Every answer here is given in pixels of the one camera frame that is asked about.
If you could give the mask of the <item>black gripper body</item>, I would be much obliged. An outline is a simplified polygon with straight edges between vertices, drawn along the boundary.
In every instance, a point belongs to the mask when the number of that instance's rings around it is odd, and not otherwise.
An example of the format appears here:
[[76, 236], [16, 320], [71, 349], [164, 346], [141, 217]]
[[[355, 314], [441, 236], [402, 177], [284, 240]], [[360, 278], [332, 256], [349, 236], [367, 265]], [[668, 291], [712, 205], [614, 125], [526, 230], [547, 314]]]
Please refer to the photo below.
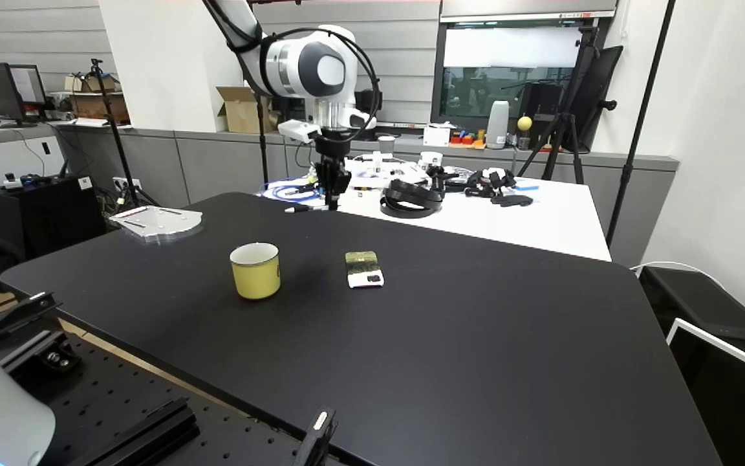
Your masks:
[[349, 179], [349, 170], [345, 165], [345, 159], [349, 155], [351, 137], [338, 130], [324, 130], [315, 137], [315, 174], [322, 185], [345, 185]]

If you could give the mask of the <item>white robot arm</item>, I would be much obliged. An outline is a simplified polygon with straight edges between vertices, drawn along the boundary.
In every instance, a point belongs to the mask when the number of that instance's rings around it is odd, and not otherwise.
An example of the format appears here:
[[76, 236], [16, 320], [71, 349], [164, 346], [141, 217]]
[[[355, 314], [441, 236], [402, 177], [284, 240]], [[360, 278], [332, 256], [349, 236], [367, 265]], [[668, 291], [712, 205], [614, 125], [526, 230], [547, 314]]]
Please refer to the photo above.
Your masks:
[[358, 135], [351, 125], [358, 71], [379, 84], [372, 60], [345, 27], [266, 34], [249, 0], [201, 0], [201, 6], [257, 93], [311, 106], [315, 154], [322, 155], [315, 179], [324, 205], [336, 210], [351, 181], [345, 159]]

